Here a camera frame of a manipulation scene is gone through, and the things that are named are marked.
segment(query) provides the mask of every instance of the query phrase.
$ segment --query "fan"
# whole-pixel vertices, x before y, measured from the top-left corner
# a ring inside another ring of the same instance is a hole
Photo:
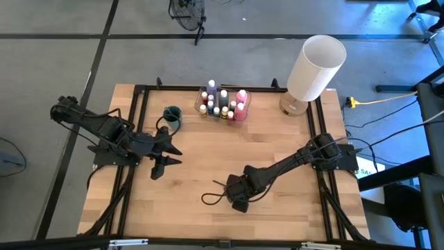
[[[172,19],[176,19],[182,28],[187,31],[198,29],[194,45],[197,45],[202,38],[205,28],[203,22],[206,21],[204,0],[170,0],[168,14]]]

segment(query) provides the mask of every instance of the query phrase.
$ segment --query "lamp shade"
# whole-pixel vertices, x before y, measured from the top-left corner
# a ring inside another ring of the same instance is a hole
[[[337,39],[315,35],[304,42],[290,73],[287,89],[299,101],[313,101],[345,62],[347,51]]]

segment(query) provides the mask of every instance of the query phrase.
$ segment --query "gray floor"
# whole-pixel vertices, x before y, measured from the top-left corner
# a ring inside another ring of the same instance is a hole
[[[404,2],[215,1],[206,1],[207,33],[421,34],[416,20],[405,23],[411,10]],[[3,0],[0,33],[101,33],[111,3]],[[167,1],[121,1],[111,33],[187,33],[166,11]],[[433,24],[436,19],[425,21]],[[444,41],[439,36],[437,40],[444,52]],[[342,100],[391,97],[376,94],[374,85],[412,85],[439,66],[430,46],[416,40],[342,42],[348,58],[328,86],[336,88]],[[88,108],[107,110],[116,83],[154,84],[158,76],[165,84],[195,85],[213,78],[219,83],[268,86],[277,78],[285,86],[302,44],[303,40],[202,40],[195,47],[191,40],[108,40]],[[60,95],[81,96],[97,45],[97,40],[0,40],[0,136],[15,142],[29,162],[25,172],[0,178],[0,242],[33,237],[68,134],[50,121],[49,108]],[[345,121],[363,124],[413,100],[347,109]],[[373,142],[420,121],[415,104],[383,123],[350,131]],[[82,139],[76,143],[49,237],[76,234],[93,159],[86,146]],[[424,130],[379,144],[375,153],[399,163],[421,157],[428,153]],[[412,235],[399,231],[389,218],[366,216],[372,239],[413,246]]]

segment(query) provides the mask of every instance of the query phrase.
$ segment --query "bottle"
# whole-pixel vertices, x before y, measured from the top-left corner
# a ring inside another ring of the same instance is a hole
[[[214,102],[213,101],[208,101],[208,115],[213,115],[213,108],[214,108]]]
[[[244,105],[247,105],[247,92],[245,90],[240,90],[236,94],[236,103],[243,103]]]
[[[207,106],[205,106],[203,104],[200,105],[199,112],[200,112],[200,117],[202,117],[202,118],[207,117]]]
[[[228,93],[227,90],[221,90],[221,94],[219,96],[219,107],[228,107]]]
[[[228,116],[228,107],[223,107],[221,112],[222,119],[227,119]]]
[[[236,101],[231,101],[230,103],[230,111],[234,112],[236,109]]]
[[[228,111],[228,115],[227,115],[227,117],[228,117],[228,119],[229,119],[230,121],[234,120],[234,112],[232,112],[232,111]]]
[[[216,103],[216,100],[214,100],[214,95],[209,94],[208,95],[208,101],[213,101],[213,103]]]
[[[221,109],[218,107],[214,107],[213,109],[213,116],[214,117],[219,117],[221,115]]]
[[[208,93],[206,93],[205,91],[202,92],[202,103],[207,105],[208,103]]]
[[[208,81],[207,92],[208,94],[212,94],[214,97],[217,95],[217,86],[214,80]]]
[[[245,105],[243,103],[238,103],[236,106],[236,110],[234,111],[234,119],[237,121],[243,121],[247,118]]]

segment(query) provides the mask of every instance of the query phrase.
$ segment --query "wooden table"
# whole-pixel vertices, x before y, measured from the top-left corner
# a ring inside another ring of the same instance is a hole
[[[116,85],[110,110],[122,109],[127,117],[134,85]],[[181,165],[167,166],[164,176],[150,179],[153,161],[143,159],[136,168],[124,235],[145,238],[231,240],[324,241],[325,230],[316,172],[304,165],[279,177],[271,191],[250,204],[246,214],[233,210],[227,199],[215,206],[200,201],[205,192],[222,193],[220,185],[229,174],[241,175],[245,165],[268,167],[294,153],[310,138],[307,115],[289,117],[279,109],[279,93],[252,93],[248,118],[240,128],[202,120],[194,109],[197,92],[149,92],[143,132],[154,133],[155,121],[166,106],[182,109],[182,128],[173,144],[183,156]],[[335,90],[321,95],[327,132],[345,136]],[[315,103],[315,124],[319,126]],[[140,107],[134,123],[138,121]],[[341,207],[361,234],[369,238],[356,179],[336,172]],[[78,227],[82,233],[99,218],[110,202],[116,167],[106,166],[91,180]],[[114,215],[117,232],[120,208]],[[330,208],[333,234],[337,238],[334,211]]]

